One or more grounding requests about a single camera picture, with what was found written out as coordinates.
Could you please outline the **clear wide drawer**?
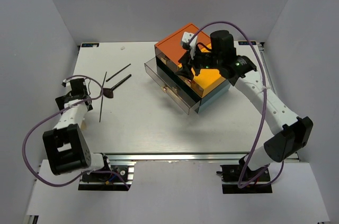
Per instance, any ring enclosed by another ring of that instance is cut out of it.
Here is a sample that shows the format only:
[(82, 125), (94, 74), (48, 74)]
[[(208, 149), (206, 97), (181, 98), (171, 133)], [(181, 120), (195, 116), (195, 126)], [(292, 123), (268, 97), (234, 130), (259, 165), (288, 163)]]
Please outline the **clear wide drawer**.
[(169, 95), (172, 100), (186, 113), (195, 112), (200, 101), (190, 98), (175, 84), (156, 64), (156, 57), (144, 63), (146, 73)]

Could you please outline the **peach tube rose cap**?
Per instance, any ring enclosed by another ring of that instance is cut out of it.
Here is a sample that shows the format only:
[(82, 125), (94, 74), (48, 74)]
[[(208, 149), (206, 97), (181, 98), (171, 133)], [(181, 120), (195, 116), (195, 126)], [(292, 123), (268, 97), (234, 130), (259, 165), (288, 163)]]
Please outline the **peach tube rose cap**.
[(83, 120), (82, 123), (81, 123), (81, 130), (86, 130), (86, 128), (87, 128), (86, 123)]

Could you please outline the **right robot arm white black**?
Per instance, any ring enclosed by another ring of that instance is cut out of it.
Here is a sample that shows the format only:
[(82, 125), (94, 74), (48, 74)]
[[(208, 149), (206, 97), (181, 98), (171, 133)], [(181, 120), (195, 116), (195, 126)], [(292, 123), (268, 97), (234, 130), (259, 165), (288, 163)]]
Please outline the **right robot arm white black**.
[(227, 30), (210, 35), (211, 47), (205, 52), (198, 48), (198, 38), (184, 32), (181, 46), (185, 54), (179, 59), (182, 67), (176, 74), (188, 80), (199, 75), (203, 69), (216, 69), (232, 86), (242, 92), (264, 116), (273, 137), (240, 161), (240, 177), (251, 181), (258, 170), (272, 162), (280, 163), (303, 148), (309, 139), (313, 122), (291, 111), (271, 89), (263, 84), (261, 75), (248, 57), (236, 52), (233, 36)]

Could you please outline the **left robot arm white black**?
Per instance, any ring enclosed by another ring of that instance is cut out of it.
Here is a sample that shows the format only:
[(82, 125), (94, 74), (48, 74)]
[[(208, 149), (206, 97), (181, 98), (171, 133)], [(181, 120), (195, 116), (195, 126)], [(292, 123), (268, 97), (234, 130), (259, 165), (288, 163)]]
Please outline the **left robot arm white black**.
[(90, 151), (81, 131), (85, 114), (93, 109), (85, 79), (72, 79), (64, 85), (69, 88), (68, 93), (55, 99), (61, 117), (53, 129), (42, 136), (51, 171), (61, 175), (89, 170), (94, 171), (100, 181), (107, 181), (112, 168), (103, 154)]

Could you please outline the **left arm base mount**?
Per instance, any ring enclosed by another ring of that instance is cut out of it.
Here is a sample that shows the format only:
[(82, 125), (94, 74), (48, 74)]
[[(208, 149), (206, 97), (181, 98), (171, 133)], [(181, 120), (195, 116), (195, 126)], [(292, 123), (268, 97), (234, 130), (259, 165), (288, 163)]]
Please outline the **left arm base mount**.
[(100, 171), (83, 175), (79, 180), (78, 190), (129, 191), (133, 181), (134, 163), (104, 156), (104, 167)]

